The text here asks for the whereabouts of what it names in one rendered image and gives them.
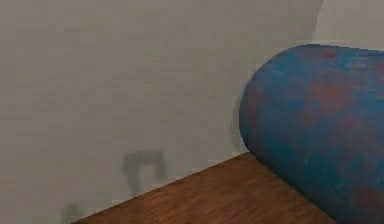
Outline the blue rounded sofa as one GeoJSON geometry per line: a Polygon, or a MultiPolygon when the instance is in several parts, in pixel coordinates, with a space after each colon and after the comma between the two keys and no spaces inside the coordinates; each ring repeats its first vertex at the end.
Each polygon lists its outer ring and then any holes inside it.
{"type": "Polygon", "coordinates": [[[239,132],[337,224],[384,224],[384,51],[286,49],[247,83],[239,132]]]}

